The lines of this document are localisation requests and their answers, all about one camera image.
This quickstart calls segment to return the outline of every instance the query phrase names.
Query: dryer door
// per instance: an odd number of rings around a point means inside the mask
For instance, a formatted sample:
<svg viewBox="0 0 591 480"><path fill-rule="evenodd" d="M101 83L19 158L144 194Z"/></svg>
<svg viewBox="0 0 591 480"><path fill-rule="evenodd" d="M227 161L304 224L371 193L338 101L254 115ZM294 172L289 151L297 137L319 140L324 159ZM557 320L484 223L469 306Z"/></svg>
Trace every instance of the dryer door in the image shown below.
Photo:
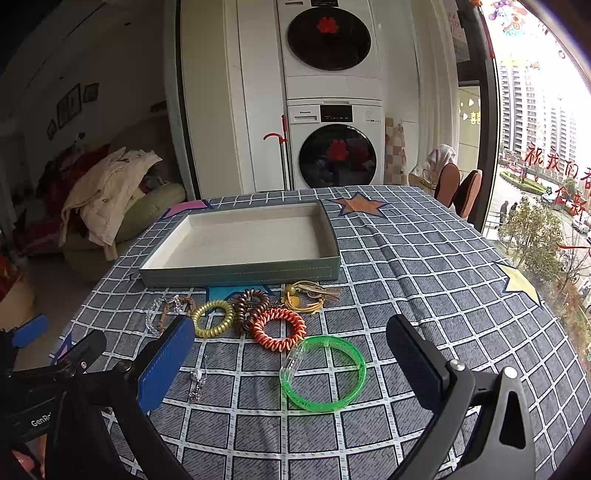
<svg viewBox="0 0 591 480"><path fill-rule="evenodd" d="M374 146L349 125L315 130L300 149L301 176L311 188L369 185L375 175Z"/></svg>
<svg viewBox="0 0 591 480"><path fill-rule="evenodd" d="M287 30L291 51L320 70L346 70L368 55L371 37L365 24L352 13L335 7L303 11Z"/></svg>

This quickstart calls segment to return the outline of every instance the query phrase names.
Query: brown chair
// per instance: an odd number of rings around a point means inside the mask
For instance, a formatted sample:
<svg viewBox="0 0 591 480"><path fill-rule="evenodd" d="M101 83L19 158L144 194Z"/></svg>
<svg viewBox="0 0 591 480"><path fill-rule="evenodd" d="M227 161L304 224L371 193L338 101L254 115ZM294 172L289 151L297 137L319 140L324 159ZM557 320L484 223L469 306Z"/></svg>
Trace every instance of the brown chair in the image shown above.
<svg viewBox="0 0 591 480"><path fill-rule="evenodd" d="M460 171L453 163L443 166L437 187L435 187L435 198L446 207L452 206L453 198L460 185Z"/></svg>
<svg viewBox="0 0 591 480"><path fill-rule="evenodd" d="M482 170L472 170L459 186L453 204L456 207L456 213L462 218L468 218L476 196L480 191L482 182Z"/></svg>

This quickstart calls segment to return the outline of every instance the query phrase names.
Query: beige jacket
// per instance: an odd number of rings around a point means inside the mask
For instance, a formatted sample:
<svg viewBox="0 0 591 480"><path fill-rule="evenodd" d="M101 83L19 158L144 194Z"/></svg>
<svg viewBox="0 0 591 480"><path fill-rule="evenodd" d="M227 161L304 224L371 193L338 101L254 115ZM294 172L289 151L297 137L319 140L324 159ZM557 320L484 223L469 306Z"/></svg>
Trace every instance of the beige jacket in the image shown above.
<svg viewBox="0 0 591 480"><path fill-rule="evenodd" d="M125 153L123 147L92 167L76 182L61 209L60 246L66 243L70 212L78 209L89 230L89 240L105 247L107 260L115 260L115 237L125 212L144 195L139 183L160 160L154 152Z"/></svg>

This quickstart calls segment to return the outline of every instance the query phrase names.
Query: car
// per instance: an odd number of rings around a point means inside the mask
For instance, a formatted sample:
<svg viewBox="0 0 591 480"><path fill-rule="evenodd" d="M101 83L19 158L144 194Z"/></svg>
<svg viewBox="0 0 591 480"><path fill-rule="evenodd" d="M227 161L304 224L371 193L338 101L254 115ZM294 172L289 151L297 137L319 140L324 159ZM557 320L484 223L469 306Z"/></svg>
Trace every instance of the car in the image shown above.
<svg viewBox="0 0 591 480"><path fill-rule="evenodd" d="M543 195L539 196L538 201L542 205L546 205L547 207L552 208L552 210L560 210L560 204L556 202L556 197L557 195L555 193L544 193Z"/></svg>
<svg viewBox="0 0 591 480"><path fill-rule="evenodd" d="M573 217L570 226L579 233L589 233L589 226L584 221L585 219L582 219L580 216Z"/></svg>

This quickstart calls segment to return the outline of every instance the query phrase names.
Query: washing machine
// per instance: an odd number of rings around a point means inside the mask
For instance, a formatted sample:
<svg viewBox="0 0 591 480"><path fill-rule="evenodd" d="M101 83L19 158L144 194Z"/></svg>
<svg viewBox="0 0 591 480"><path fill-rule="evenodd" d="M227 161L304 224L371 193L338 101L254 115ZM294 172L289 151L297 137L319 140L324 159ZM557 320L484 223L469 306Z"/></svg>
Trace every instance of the washing machine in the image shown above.
<svg viewBox="0 0 591 480"><path fill-rule="evenodd" d="M381 100L368 0L277 0L287 99Z"/></svg>
<svg viewBox="0 0 591 480"><path fill-rule="evenodd" d="M288 100L296 189L384 182L384 113L377 100Z"/></svg>

